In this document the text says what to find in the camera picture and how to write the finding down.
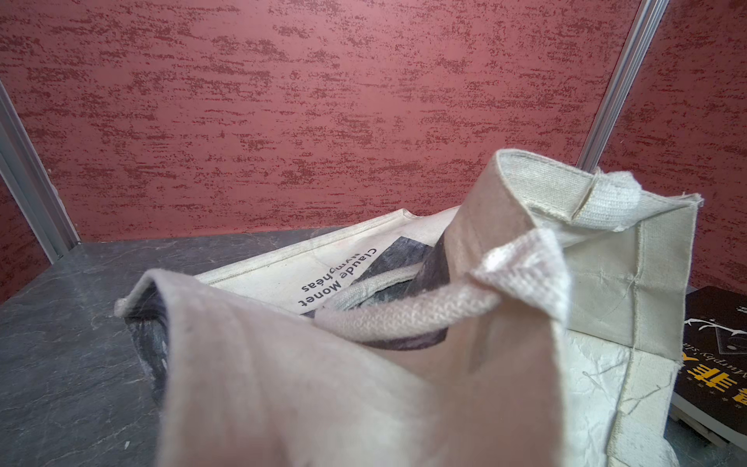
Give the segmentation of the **black book yellow characters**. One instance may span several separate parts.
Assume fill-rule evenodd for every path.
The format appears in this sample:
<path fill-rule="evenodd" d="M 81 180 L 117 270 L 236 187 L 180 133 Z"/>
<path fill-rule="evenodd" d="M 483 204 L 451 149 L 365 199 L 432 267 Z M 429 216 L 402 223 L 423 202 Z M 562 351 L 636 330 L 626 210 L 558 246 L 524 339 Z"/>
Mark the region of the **black book yellow characters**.
<path fill-rule="evenodd" d="M 717 446 L 746 449 L 746 297 L 714 286 L 689 293 L 682 350 L 670 416 Z"/>

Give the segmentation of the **beige canvas tote bag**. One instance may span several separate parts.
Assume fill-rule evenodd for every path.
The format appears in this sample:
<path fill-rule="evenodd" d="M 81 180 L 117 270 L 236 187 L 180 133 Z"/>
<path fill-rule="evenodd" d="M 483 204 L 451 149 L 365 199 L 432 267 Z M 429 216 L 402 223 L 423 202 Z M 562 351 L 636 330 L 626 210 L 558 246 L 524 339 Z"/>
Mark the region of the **beige canvas tote bag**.
<path fill-rule="evenodd" d="M 441 213 L 149 270 L 157 465 L 674 466 L 701 203 L 509 149 Z"/>

